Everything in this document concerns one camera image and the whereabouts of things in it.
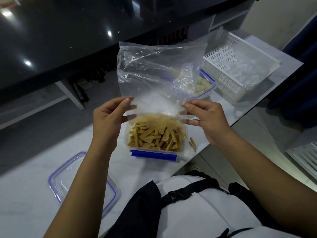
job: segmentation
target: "white wall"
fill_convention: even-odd
[[[317,0],[259,0],[242,29],[282,49],[317,12]]]

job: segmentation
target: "person's right hand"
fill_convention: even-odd
[[[210,144],[217,142],[233,133],[221,104],[206,100],[191,100],[183,105],[188,115],[195,115],[199,120],[186,120],[186,124],[200,126]]]

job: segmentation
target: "black backpack strap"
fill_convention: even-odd
[[[192,193],[199,193],[208,188],[219,189],[227,194],[229,194],[224,189],[220,188],[218,181],[213,178],[207,178],[204,180],[199,180],[194,183],[187,185],[184,188],[180,188],[175,191],[168,192],[165,196],[162,197],[161,208],[168,206],[169,204],[175,203],[179,200],[187,200]]]

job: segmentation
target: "blue container lid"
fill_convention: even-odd
[[[87,153],[85,151],[79,152],[71,159],[66,161],[49,177],[49,185],[52,189],[59,204],[62,204],[66,194],[74,180],[77,170]],[[121,190],[114,184],[110,176],[107,178],[105,200],[103,204],[102,216],[114,206],[120,199]]]

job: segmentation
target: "floor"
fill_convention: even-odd
[[[281,118],[279,111],[267,110],[267,103],[267,99],[261,101],[232,128],[276,165],[317,192],[317,181],[284,152],[301,133],[301,126]],[[198,165],[201,171],[216,178],[225,188],[233,182],[247,188],[225,156],[214,146],[207,146],[192,159],[192,162]]]

